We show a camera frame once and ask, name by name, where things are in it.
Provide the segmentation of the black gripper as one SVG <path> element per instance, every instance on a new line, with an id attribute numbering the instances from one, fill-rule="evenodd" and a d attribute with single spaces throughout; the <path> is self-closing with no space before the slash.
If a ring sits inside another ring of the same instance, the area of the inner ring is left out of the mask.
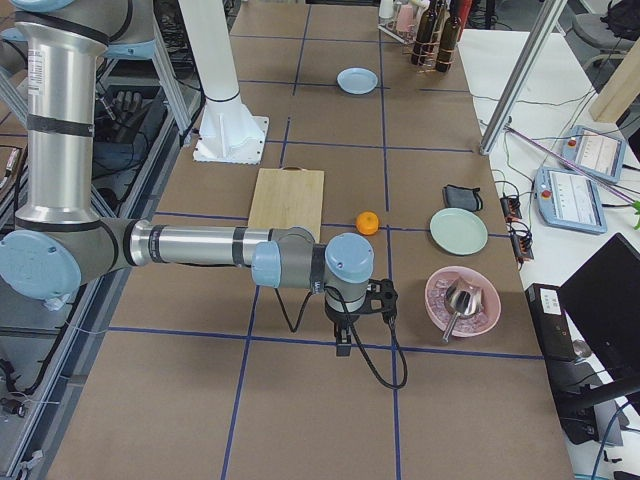
<path id="1" fill-rule="evenodd" d="M 354 311 L 345 313 L 341 305 L 334 308 L 328 302 L 324 304 L 324 309 L 325 314 L 334 324 L 336 356 L 348 357 L 351 354 L 352 348 L 351 325 L 359 319 L 361 312 Z"/>

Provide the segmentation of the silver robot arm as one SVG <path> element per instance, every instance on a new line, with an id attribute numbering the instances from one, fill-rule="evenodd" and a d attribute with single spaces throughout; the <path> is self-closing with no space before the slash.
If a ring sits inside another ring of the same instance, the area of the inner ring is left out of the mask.
<path id="1" fill-rule="evenodd" d="M 327 244 L 303 228 L 176 227 L 106 218 L 90 205 L 96 62 L 109 47 L 152 43 L 149 1 L 19 1 L 28 44 L 29 181 L 16 228 L 1 243 L 1 276 L 49 300 L 107 273 L 148 263 L 250 269 L 260 286 L 323 294 L 339 355 L 371 312 L 374 252 L 347 233 Z"/>

